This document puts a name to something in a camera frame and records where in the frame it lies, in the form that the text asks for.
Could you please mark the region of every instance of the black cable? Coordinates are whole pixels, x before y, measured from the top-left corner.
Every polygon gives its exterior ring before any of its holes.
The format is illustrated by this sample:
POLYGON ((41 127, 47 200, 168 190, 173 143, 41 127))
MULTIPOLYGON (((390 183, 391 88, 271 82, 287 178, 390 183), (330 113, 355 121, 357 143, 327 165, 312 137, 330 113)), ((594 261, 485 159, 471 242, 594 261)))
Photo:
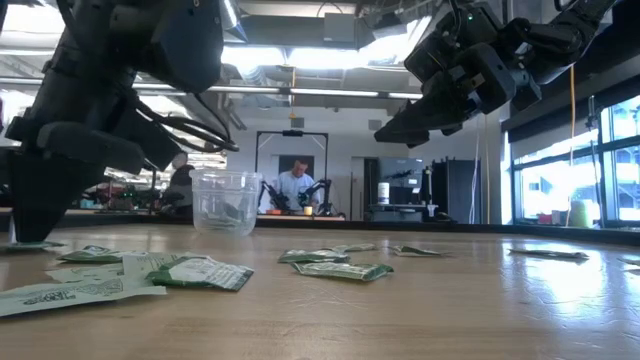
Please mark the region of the black cable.
POLYGON ((578 0, 571 0, 567 4, 562 5, 562 0, 553 0, 553 5, 556 7, 557 11, 562 12, 570 8, 576 1, 578 0))
MULTIPOLYGON (((224 134, 220 133, 218 130, 205 125, 201 122, 192 120, 192 119, 188 119, 185 117, 181 117, 181 116, 162 116, 158 113, 156 113, 155 111, 151 110, 151 108, 149 108, 146 104, 142 103, 140 104, 140 107, 138 108, 138 110, 145 115, 146 117, 148 117, 149 119, 151 119, 152 121, 156 121, 162 125, 166 125, 168 127, 174 128, 176 130, 180 130, 184 133, 187 133, 189 135, 193 135, 201 140, 204 140, 205 142, 209 142, 212 143, 213 145, 215 145, 216 147, 214 147, 214 149, 206 149, 202 146, 199 145, 195 145, 193 143, 190 143, 189 141, 185 140, 185 139, 181 139, 181 141, 176 141, 184 146, 190 147, 194 150, 198 150, 198 151, 202 151, 202 152, 218 152, 220 149, 224 149, 224 150, 229 150, 229 151, 238 151, 238 146, 228 137, 226 137, 224 134)), ((177 136, 171 132, 169 132, 167 129, 164 129, 167 134, 170 135, 170 137, 175 140, 177 138, 177 136)))
POLYGON ((200 94, 193 94, 193 96, 200 103, 200 105, 203 108, 207 109, 207 111, 211 114, 211 116, 213 116, 218 121, 218 123, 220 123, 220 125, 222 125, 222 128, 224 129, 225 133, 227 134, 227 139, 231 140, 231 133, 229 132, 229 125, 227 125, 227 123, 222 121, 222 119, 220 119, 220 116, 218 116, 218 114, 216 114, 216 112, 213 111, 213 109, 210 108, 209 105, 207 105, 207 103, 204 102, 204 100, 202 100, 202 96, 200 94))
MULTIPOLYGON (((93 49, 88 45, 88 43, 84 41, 84 38, 78 31, 76 27, 75 18, 73 17, 71 8, 69 7, 69 3, 66 0, 56 0, 56 4, 58 5, 58 10, 60 11, 60 15, 62 16, 62 20, 67 28, 67 31, 69 31, 71 38, 74 40, 74 42, 76 43, 80 51, 83 52, 90 59, 90 62, 94 67, 102 70, 103 65, 101 64, 102 61, 100 59, 100 56, 98 56, 98 54, 95 51, 93 51, 93 49)), ((219 131, 213 129, 210 126, 207 126, 205 124, 199 123, 191 119, 187 119, 183 117, 175 117, 175 116, 168 116, 168 117, 162 116, 156 113, 155 111, 153 111, 146 104, 144 104, 138 97, 138 94, 135 90, 126 88, 122 84, 118 83, 117 81, 112 81, 108 76, 105 76, 105 78, 107 78, 110 82, 112 82, 116 90, 120 92, 123 96, 125 96, 125 98, 129 100, 131 104, 135 105, 135 108, 138 111, 140 111, 143 115, 147 116, 151 121, 155 121, 159 124, 184 131, 185 133, 193 135, 201 140, 204 140, 205 142, 210 142, 215 146, 211 149, 207 149, 205 147, 189 142, 183 138, 180 138, 175 134, 171 133, 170 131, 168 131, 167 129, 165 129, 163 126, 160 126, 160 128, 165 131, 165 134, 169 136, 173 141, 183 146, 186 146, 188 148, 194 149, 196 151, 201 151, 205 153, 220 152, 223 149, 229 150, 229 151, 239 151, 238 146, 231 140, 228 127, 226 127, 225 124, 217 117, 217 115, 213 112, 213 110, 211 110, 208 106, 206 106, 206 104, 204 103, 204 101, 202 101, 202 98, 199 95, 196 96, 196 100, 198 100, 198 102, 200 102, 207 110, 209 110, 218 119, 218 121, 220 121, 221 124, 223 124, 223 127, 226 132, 226 136, 224 136, 219 131)))
POLYGON ((458 39, 458 35, 460 34, 460 29, 462 28, 462 15, 457 0, 449 0, 449 5, 451 5, 453 20, 455 21, 456 25, 456 32, 455 34, 453 34, 453 40, 456 41, 458 39))
POLYGON ((320 5, 320 7, 318 8, 318 12, 316 13, 316 17, 320 17, 320 10, 322 10, 322 8, 327 5, 327 4, 331 4, 333 6, 335 6, 336 9, 338 9, 338 11, 340 11, 340 14, 344 14, 344 12, 342 11, 342 9, 340 9, 340 6, 336 5, 336 3, 334 3, 333 1, 325 1, 322 3, 322 5, 320 5))

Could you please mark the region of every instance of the wooden table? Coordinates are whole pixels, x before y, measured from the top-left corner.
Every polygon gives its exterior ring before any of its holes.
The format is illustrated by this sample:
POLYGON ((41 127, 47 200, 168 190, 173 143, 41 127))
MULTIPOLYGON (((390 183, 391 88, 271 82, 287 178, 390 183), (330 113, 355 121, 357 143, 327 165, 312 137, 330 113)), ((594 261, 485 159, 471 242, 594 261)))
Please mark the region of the wooden table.
MULTIPOLYGON (((0 319, 0 359, 638 359, 637 249, 518 236, 256 229, 200 236, 188 226, 55 231, 67 252, 193 251, 256 273, 238 293, 170 289, 167 296, 0 319), (373 242, 451 251, 445 259, 384 249, 352 262, 394 274, 367 284, 304 277, 285 249, 373 242), (583 264, 511 256, 517 247, 584 251, 583 264)), ((0 257, 0 289, 47 281, 55 253, 0 257)))
POLYGON ((314 220, 314 221, 345 221, 341 216, 304 216, 304 215, 258 215, 262 220, 314 220))

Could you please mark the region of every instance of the plastic container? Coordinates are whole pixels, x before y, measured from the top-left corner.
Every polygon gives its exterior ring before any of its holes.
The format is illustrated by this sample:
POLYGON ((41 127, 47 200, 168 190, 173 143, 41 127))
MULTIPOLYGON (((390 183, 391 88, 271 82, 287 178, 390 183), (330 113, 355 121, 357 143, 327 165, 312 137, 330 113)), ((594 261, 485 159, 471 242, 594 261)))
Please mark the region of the plastic container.
POLYGON ((262 174, 191 170, 193 224, 199 232, 248 235, 256 225, 262 174))
POLYGON ((389 183, 378 183, 378 204, 389 204, 389 183))

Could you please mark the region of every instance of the table surface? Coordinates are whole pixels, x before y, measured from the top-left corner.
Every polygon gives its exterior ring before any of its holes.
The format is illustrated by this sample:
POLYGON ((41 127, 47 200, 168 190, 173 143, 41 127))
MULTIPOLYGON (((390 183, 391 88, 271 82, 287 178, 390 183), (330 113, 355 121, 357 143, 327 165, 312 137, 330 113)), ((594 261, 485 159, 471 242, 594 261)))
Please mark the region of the table surface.
POLYGON ((193 251, 255 274, 238 293, 171 288, 166 296, 0 318, 2 359, 638 359, 635 248, 512 235, 256 229, 245 238, 191 227, 55 231, 64 248, 0 255, 0 289, 49 281, 58 253, 95 244, 193 251), (353 253, 395 273, 371 283, 298 275, 278 256, 362 242, 450 251, 406 258, 353 253), (509 248, 583 251, 582 264, 509 248))
POLYGON ((345 221, 341 216, 304 216, 304 215, 258 215, 258 219, 265 220, 314 220, 314 221, 345 221))

